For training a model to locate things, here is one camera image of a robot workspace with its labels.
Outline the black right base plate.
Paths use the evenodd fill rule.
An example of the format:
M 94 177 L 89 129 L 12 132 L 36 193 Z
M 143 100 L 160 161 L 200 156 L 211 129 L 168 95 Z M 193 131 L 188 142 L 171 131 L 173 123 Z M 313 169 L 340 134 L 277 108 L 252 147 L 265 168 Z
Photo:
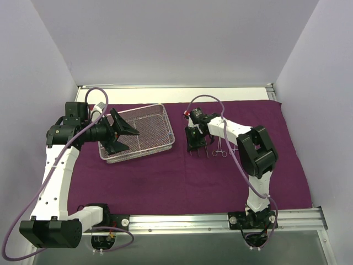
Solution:
M 274 226 L 278 228 L 278 224 L 274 224 L 274 211 L 259 211 L 257 213 L 249 211 L 228 212 L 229 228 L 231 230 L 263 230 L 272 229 Z

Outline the purple cloth wrap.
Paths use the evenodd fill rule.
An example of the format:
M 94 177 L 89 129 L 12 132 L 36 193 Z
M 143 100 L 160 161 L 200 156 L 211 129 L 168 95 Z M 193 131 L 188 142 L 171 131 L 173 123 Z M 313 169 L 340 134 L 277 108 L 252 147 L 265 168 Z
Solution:
M 186 103 L 165 105 L 175 135 L 164 152 L 108 164 L 97 143 L 82 146 L 68 194 L 68 212 L 81 205 L 105 203 L 113 214 L 183 215 L 244 210 L 248 186 L 233 159 L 213 157 L 208 150 L 186 150 L 183 112 Z M 264 126 L 279 154 L 270 179 L 270 195 L 279 209 L 312 206 L 309 185 L 291 141 L 281 105 L 272 100 L 199 103 L 205 113 L 247 126 Z

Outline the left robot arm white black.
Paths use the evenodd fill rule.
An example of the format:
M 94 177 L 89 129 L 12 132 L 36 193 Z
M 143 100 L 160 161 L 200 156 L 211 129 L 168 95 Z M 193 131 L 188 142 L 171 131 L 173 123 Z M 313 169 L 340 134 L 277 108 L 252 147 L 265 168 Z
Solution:
M 98 142 L 110 155 L 129 147 L 118 142 L 122 135 L 139 135 L 115 109 L 112 122 L 100 114 L 90 118 L 86 102 L 67 102 L 65 115 L 46 134 L 44 187 L 28 221 L 21 221 L 19 232 L 36 248 L 76 248 L 82 233 L 96 228 L 106 231 L 113 222 L 107 204 L 88 204 L 70 215 L 68 193 L 76 160 L 86 142 Z

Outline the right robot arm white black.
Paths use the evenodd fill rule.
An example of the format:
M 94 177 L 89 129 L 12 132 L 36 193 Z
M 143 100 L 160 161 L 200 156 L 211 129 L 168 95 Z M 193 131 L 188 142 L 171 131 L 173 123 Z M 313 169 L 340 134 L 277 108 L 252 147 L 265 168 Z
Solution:
M 240 160 L 237 166 L 249 186 L 245 205 L 245 221 L 256 228 L 265 221 L 270 210 L 270 178 L 279 158 L 267 130 L 259 125 L 250 127 L 232 122 L 217 113 L 205 114 L 201 108 L 185 111 L 187 151 L 207 147 L 206 137 L 224 139 L 227 146 L 234 144 Z

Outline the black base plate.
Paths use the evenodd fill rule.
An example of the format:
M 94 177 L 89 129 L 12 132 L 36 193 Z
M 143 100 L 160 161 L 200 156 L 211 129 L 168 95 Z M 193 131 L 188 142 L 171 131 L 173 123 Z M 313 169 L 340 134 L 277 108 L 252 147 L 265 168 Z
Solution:
M 130 215 L 115 215 L 115 214 L 104 214 L 103 220 L 93 225 L 93 227 L 107 226 L 107 227 L 117 227 L 119 229 L 128 231 L 130 225 Z
M 228 212 L 229 228 L 231 230 L 263 230 L 272 229 L 274 226 L 278 228 L 278 224 L 274 224 L 274 211 L 259 211 L 257 213 L 249 211 Z

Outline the aluminium front rail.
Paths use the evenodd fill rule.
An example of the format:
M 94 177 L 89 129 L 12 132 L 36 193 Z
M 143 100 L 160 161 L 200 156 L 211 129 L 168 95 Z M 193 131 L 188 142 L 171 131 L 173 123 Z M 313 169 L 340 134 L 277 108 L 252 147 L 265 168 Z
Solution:
M 108 240 L 119 235 L 173 235 L 173 234 L 222 234 L 235 232 L 244 234 L 255 233 L 268 235 L 274 231 L 322 231 L 327 229 L 324 214 L 320 208 L 280 210 L 275 213 L 272 229 L 263 230 L 231 230 L 228 214 L 197 214 L 197 215 L 130 215 L 129 230 L 117 227 L 93 225 L 103 220 L 105 210 L 98 206 L 89 206 L 78 213 L 60 220 L 56 216 L 48 220 L 36 220 L 34 232 L 46 239 L 79 239 L 83 236 L 106 237 Z

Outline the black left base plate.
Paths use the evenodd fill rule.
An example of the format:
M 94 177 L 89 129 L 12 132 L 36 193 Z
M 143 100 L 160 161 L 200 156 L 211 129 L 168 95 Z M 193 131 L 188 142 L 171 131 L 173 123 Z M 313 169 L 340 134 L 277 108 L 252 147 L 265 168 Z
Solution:
M 104 214 L 103 220 L 93 225 L 93 227 L 107 226 L 107 227 L 117 227 L 119 229 L 128 231 L 130 225 L 130 215 L 115 215 L 115 214 Z

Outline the metal mesh instrument tray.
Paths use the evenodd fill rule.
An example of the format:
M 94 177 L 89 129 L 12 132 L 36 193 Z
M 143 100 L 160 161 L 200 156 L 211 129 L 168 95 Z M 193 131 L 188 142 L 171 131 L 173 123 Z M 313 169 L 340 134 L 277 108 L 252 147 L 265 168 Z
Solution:
M 175 143 L 174 132 L 164 105 L 153 104 L 124 110 L 119 112 L 119 115 L 140 134 L 120 136 L 118 142 L 127 145 L 129 149 L 114 155 L 108 154 L 99 143 L 100 158 L 106 163 L 117 163 L 166 151 Z

